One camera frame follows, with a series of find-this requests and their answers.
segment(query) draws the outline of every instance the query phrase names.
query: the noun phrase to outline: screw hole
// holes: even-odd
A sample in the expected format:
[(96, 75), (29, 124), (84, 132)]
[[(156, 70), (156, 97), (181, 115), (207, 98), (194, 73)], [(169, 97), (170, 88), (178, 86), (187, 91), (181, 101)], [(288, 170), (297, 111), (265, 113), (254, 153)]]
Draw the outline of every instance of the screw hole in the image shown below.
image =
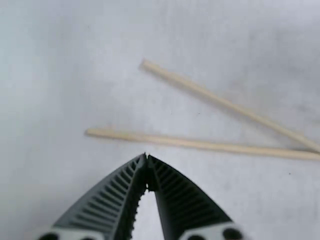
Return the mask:
[(53, 232), (41, 236), (38, 240), (58, 240), (59, 235)]
[(188, 240), (206, 240), (203, 236), (192, 235), (188, 238)]
[(234, 228), (227, 228), (223, 231), (225, 240), (241, 240), (243, 238), (241, 232)]

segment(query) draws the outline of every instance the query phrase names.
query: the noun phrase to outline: white tabletop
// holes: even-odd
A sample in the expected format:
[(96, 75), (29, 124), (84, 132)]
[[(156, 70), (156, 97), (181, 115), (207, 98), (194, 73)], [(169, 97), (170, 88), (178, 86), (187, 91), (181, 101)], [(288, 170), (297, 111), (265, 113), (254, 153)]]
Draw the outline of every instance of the white tabletop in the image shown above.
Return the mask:
[[(2, 1), (2, 239), (51, 225), (143, 152), (193, 180), (253, 239), (319, 239), (320, 162), (84, 135), (112, 127), (303, 149), (142, 71), (147, 58), (320, 143), (319, 13), (318, 0)], [(152, 193), (133, 239), (163, 239)]]

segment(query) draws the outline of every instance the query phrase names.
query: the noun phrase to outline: gray plastic part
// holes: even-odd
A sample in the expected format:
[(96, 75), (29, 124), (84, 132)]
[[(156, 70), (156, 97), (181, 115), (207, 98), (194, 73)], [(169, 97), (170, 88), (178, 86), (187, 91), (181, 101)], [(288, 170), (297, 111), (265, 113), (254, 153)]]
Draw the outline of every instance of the gray plastic part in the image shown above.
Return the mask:
[(146, 190), (146, 155), (119, 167), (81, 197), (54, 227), (98, 231), (105, 240), (131, 238), (138, 202)]
[(105, 240), (128, 240), (138, 202), (147, 188), (155, 192), (166, 240), (178, 240), (190, 229), (232, 221), (183, 174), (141, 154), (101, 180), (53, 226), (96, 231)]

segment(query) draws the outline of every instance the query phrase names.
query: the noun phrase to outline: wooden skewer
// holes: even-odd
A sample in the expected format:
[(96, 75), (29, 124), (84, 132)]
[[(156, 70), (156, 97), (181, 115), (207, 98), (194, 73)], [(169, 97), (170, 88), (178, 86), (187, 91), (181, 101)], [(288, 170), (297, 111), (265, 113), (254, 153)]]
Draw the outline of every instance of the wooden skewer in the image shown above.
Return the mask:
[(146, 135), (141, 133), (113, 131), (105, 128), (89, 128), (86, 134), (95, 137), (104, 137), (110, 139), (122, 139), (135, 142), (146, 142), (154, 144), (163, 144), (171, 146), (180, 146), (187, 148), (205, 149), (212, 151), (222, 151), (239, 154), (251, 154), (271, 156), (289, 159), (320, 160), (320, 154), (309, 151), (298, 151), (271, 147), (243, 146), (235, 144), (212, 143), (207, 141), (190, 140), (178, 137), (169, 137), (161, 135)]
[(291, 131), (289, 129), (286, 129), (286, 128), (278, 125), (277, 123), (275, 123), (265, 117), (262, 117), (262, 116), (255, 114), (254, 112), (252, 112), (249, 109), (246, 109), (242, 106), (233, 104), (232, 102), (230, 102), (224, 98), (216, 96), (215, 94), (213, 94), (209, 90), (195, 84), (194, 82), (192, 82), (189, 79), (186, 79), (182, 76), (179, 76), (176, 73), (167, 71), (164, 68), (162, 68), (162, 67), (160, 67), (160, 66), (158, 66), (148, 60), (144, 60), (141, 64), (141, 66), (144, 69), (146, 69), (154, 74), (157, 74), (157, 75), (161, 76), (162, 78), (165, 78), (168, 81), (179, 84), (179, 85), (187, 88), (188, 90), (191, 90), (194, 93), (199, 94), (202, 97), (205, 97), (213, 102), (219, 103), (226, 108), (229, 108), (229, 109), (236, 111), (237, 113), (243, 114), (243, 115), (251, 118), (252, 120), (254, 120), (260, 124), (263, 124), (271, 129), (293, 139), (293, 140), (296, 140), (297, 142), (300, 142), (301, 144), (305, 145), (306, 147), (308, 147), (310, 149), (313, 149), (317, 152), (320, 152), (320, 145), (314, 141), (309, 140), (308, 138), (306, 138), (302, 134), (299, 134), (299, 133), (296, 133), (296, 132)]

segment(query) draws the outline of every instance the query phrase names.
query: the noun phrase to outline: bamboo skewer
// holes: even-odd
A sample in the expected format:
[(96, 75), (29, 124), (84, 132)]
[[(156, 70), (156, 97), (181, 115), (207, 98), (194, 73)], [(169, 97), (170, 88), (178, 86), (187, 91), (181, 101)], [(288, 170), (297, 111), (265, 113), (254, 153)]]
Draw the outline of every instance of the bamboo skewer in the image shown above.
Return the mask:
[(161, 135), (147, 135), (142, 133), (113, 131), (105, 128), (89, 128), (86, 134), (109, 139), (121, 139), (135, 142), (146, 142), (162, 145), (180, 146), (187, 148), (204, 149), (239, 154), (262, 155), (278, 158), (320, 160), (320, 154), (309, 151), (298, 151), (271, 147), (244, 146), (235, 144), (212, 143), (207, 141), (190, 140), (178, 137)]
[(232, 102), (230, 102), (224, 98), (216, 96), (215, 94), (213, 94), (212, 92), (210, 92), (206, 88), (195, 84), (194, 82), (192, 82), (189, 79), (186, 79), (182, 76), (179, 76), (176, 73), (167, 71), (164, 68), (162, 68), (162, 67), (160, 67), (160, 66), (158, 66), (148, 60), (144, 60), (141, 64), (141, 66), (144, 69), (146, 69), (147, 71), (150, 71), (154, 74), (157, 74), (170, 82), (174, 82), (176, 84), (179, 84), (180, 86), (183, 86), (183, 87), (187, 88), (188, 90), (191, 90), (192, 92), (194, 92), (202, 97), (205, 97), (206, 99), (211, 100), (212, 102), (219, 103), (228, 109), (232, 109), (237, 113), (245, 115), (256, 122), (277, 131), (278, 133), (281, 133), (281, 134), (283, 134), (293, 140), (296, 140), (297, 142), (305, 145), (306, 147), (308, 147), (310, 149), (313, 149), (317, 152), (320, 152), (320, 144), (309, 140), (308, 138), (306, 138), (305, 136), (303, 136), (300, 133), (286, 129), (286, 128), (280, 126), (279, 124), (277, 124), (277, 123), (275, 123), (265, 117), (259, 116), (249, 109), (246, 109), (242, 106), (233, 104)]

